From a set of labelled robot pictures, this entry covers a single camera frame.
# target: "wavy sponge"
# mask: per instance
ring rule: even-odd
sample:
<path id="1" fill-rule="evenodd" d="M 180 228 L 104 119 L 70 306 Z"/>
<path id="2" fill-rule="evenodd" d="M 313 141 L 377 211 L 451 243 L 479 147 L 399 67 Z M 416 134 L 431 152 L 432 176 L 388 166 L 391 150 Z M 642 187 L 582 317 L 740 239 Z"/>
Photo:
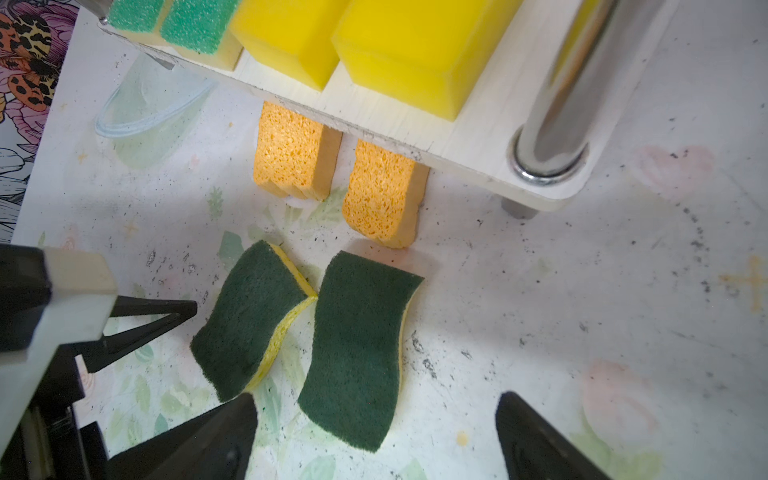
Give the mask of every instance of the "wavy sponge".
<path id="1" fill-rule="evenodd" d="M 424 279 L 339 252 L 323 277 L 312 364 L 299 406 L 317 425 L 375 452 L 402 385 L 402 327 Z"/>
<path id="2" fill-rule="evenodd" d="M 264 102 L 253 181 L 278 197 L 325 200 L 342 134 L 287 108 Z"/>
<path id="3" fill-rule="evenodd" d="M 357 142 L 342 214 L 351 228 L 389 248 L 416 239 L 429 167 L 364 141 Z"/>
<path id="4" fill-rule="evenodd" d="M 145 45 L 165 45 L 160 37 L 173 0 L 114 0 L 109 10 L 109 24 L 125 38 Z"/>
<path id="5" fill-rule="evenodd" d="M 229 33 L 240 0 L 174 0 L 160 35 L 190 60 L 234 70 L 243 46 Z"/>
<path id="6" fill-rule="evenodd" d="M 191 345 L 220 401 L 259 384 L 291 323 L 315 300 L 317 294 L 279 247 L 261 240 L 243 253 Z"/>

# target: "floral wallpaper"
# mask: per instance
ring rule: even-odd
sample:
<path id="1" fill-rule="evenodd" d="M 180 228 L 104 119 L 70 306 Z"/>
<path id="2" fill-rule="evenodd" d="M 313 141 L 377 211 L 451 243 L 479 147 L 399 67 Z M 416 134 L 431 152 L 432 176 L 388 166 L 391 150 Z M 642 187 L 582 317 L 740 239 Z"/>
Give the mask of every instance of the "floral wallpaper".
<path id="1" fill-rule="evenodd" d="M 78 6 L 0 0 L 0 243 L 11 241 Z"/>

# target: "yellow sponge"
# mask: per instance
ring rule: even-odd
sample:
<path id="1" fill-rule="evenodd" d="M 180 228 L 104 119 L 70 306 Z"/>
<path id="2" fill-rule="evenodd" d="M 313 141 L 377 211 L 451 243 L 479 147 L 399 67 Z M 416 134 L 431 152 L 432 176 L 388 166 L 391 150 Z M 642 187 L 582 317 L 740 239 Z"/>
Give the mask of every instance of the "yellow sponge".
<path id="1" fill-rule="evenodd" d="M 243 0 L 230 31 L 259 62 L 322 90 L 339 56 L 331 34 L 349 0 Z"/>
<path id="2" fill-rule="evenodd" d="M 342 214 L 351 228 L 389 248 L 416 239 L 429 167 L 362 140 Z"/>
<path id="3" fill-rule="evenodd" d="M 333 44 L 352 80 L 455 120 L 522 0 L 352 0 Z"/>
<path id="4" fill-rule="evenodd" d="M 341 137 L 340 131 L 265 101 L 253 181 L 278 197 L 325 200 Z"/>
<path id="5" fill-rule="evenodd" d="M 315 300 L 317 294 L 277 245 L 261 240 L 243 253 L 190 345 L 220 401 L 259 384 L 291 323 Z"/>
<path id="6" fill-rule="evenodd" d="M 190 60 L 203 65 L 209 65 L 227 71 L 234 71 L 237 66 L 237 61 L 240 60 L 240 54 L 243 52 L 243 46 L 237 41 L 234 35 L 226 31 L 221 37 L 221 43 L 219 44 L 216 53 L 200 53 L 179 45 L 174 45 L 174 50 L 182 57 L 189 58 Z"/>

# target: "orange cellulose sponge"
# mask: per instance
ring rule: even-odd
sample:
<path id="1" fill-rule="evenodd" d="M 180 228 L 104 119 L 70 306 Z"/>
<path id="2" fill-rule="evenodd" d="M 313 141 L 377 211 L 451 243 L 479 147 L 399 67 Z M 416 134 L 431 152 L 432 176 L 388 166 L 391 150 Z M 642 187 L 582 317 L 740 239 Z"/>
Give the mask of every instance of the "orange cellulose sponge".
<path id="1" fill-rule="evenodd" d="M 278 197 L 325 200 L 341 137 L 340 131 L 265 101 L 253 181 Z"/>
<path id="2" fill-rule="evenodd" d="M 429 167 L 364 141 L 357 142 L 342 214 L 351 228 L 389 248 L 416 239 Z"/>

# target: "green sponge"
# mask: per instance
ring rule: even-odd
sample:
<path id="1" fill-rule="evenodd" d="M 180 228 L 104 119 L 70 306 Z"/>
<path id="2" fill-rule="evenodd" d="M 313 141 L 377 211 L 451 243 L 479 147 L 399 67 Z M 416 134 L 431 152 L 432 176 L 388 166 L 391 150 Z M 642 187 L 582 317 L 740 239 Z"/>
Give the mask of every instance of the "green sponge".
<path id="1" fill-rule="evenodd" d="M 129 40 L 146 45 L 165 45 L 160 26 L 173 0 L 114 0 L 109 23 Z"/>
<path id="2" fill-rule="evenodd" d="M 184 57 L 233 70 L 243 46 L 227 26 L 240 0 L 174 0 L 160 35 Z"/>
<path id="3" fill-rule="evenodd" d="M 279 247 L 261 240 L 224 281 L 208 323 L 192 339 L 203 374 L 226 402 L 254 389 L 290 324 L 317 294 Z"/>
<path id="4" fill-rule="evenodd" d="M 424 279 L 339 252 L 323 277 L 312 365 L 299 406 L 317 425 L 375 452 L 392 424 L 402 377 L 402 325 Z"/>

